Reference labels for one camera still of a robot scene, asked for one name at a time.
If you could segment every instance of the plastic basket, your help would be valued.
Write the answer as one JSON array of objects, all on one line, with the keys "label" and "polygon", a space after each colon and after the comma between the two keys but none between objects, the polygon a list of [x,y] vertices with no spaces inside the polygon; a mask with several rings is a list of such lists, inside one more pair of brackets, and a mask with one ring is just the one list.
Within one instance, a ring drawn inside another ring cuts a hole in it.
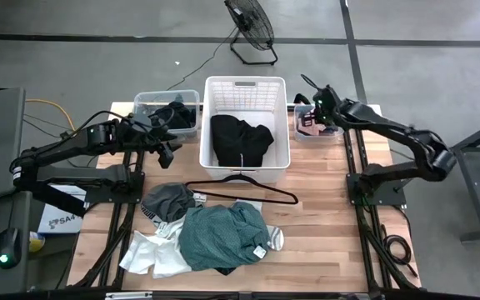
[{"label": "plastic basket", "polygon": [[[219,167],[210,118],[228,114],[251,126],[264,125],[274,142],[261,167]],[[213,179],[244,174],[260,183],[275,183],[290,165],[286,85],[280,77],[209,77],[203,99],[199,162]]]},{"label": "plastic basket", "polygon": [[166,107],[169,103],[182,102],[188,109],[196,111],[196,123],[191,128],[170,129],[169,133],[177,136],[176,143],[196,143],[198,129],[201,125],[199,113],[199,93],[194,90],[140,92],[134,98],[134,114],[150,115],[157,109]]}]

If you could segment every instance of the gray cloth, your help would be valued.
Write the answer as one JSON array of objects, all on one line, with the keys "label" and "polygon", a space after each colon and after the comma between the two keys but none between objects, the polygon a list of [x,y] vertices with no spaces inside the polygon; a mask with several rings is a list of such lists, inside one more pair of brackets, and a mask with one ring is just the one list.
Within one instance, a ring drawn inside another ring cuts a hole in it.
[{"label": "gray cloth", "polygon": [[268,250],[270,237],[261,213],[253,205],[236,202],[190,208],[184,220],[179,246],[193,271],[235,268],[260,261],[253,251]]},{"label": "gray cloth", "polygon": [[142,200],[142,212],[153,220],[155,216],[163,222],[182,218],[189,208],[195,208],[193,192],[183,183],[164,183],[152,188]]}]

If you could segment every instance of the white cloth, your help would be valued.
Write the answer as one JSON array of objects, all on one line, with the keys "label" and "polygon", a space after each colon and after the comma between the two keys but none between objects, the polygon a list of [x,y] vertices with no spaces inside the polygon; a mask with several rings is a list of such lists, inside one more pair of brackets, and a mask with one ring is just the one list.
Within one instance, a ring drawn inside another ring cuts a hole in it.
[{"label": "white cloth", "polygon": [[130,273],[147,274],[148,269],[154,265],[153,278],[191,272],[192,268],[187,265],[179,250],[179,234],[183,224],[184,217],[175,222],[163,222],[151,237],[135,231],[120,267]]}]

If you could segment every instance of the yellow cable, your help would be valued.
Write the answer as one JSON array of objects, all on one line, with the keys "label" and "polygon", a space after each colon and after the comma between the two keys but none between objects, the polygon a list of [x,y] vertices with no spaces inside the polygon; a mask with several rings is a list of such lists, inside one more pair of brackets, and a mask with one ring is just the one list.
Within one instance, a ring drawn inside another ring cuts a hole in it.
[{"label": "yellow cable", "polygon": [[70,124],[70,127],[72,128],[72,130],[75,131],[75,127],[73,126],[73,122],[72,122],[72,119],[70,118],[70,115],[64,110],[64,108],[62,106],[56,104],[55,102],[51,102],[51,101],[43,100],[43,99],[27,99],[25,102],[46,103],[46,104],[49,104],[49,105],[53,105],[55,108],[58,108],[64,114],[64,116],[66,116],[67,122]]},{"label": "yellow cable", "polygon": [[25,102],[46,103],[49,105],[53,105],[55,108],[58,108],[64,114],[64,116],[66,116],[67,122],[70,123],[70,127],[72,128],[72,130],[75,131],[75,127],[73,126],[73,122],[72,122],[72,119],[70,118],[70,115],[64,110],[62,106],[56,104],[55,102],[51,102],[49,100],[43,100],[43,99],[27,99],[25,100]]}]

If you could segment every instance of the white sock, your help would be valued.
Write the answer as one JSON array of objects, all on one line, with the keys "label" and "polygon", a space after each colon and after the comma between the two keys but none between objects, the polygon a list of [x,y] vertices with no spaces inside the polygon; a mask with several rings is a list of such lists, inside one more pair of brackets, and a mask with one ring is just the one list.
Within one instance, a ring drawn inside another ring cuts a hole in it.
[{"label": "white sock", "polygon": [[267,245],[275,251],[281,251],[284,245],[284,234],[283,230],[279,227],[272,225],[266,225],[267,232],[270,234],[270,240],[267,242]]}]

